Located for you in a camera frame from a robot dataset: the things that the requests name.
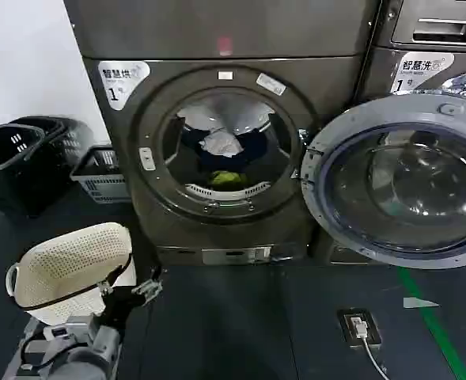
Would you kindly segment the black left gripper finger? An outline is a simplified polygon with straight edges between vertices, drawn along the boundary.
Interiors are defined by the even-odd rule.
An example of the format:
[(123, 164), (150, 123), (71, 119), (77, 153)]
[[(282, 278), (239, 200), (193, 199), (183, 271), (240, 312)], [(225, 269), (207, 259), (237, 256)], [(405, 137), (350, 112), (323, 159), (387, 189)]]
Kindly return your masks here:
[(162, 292), (163, 285), (161, 275), (162, 267), (157, 266), (152, 270), (147, 280), (131, 290), (131, 293), (140, 304), (149, 304)]
[(134, 258), (130, 254), (127, 262), (121, 264), (110, 272), (102, 281), (97, 284), (101, 296), (111, 294), (115, 287), (134, 286)]

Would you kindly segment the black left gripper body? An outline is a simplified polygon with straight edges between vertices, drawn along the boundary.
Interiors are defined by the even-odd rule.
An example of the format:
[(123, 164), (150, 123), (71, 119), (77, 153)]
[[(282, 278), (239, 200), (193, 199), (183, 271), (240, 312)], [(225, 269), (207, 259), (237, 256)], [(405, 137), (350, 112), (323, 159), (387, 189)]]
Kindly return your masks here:
[(114, 287), (103, 297), (104, 311), (98, 317), (99, 325), (125, 329), (133, 309), (145, 303), (145, 296), (133, 292), (133, 287)]

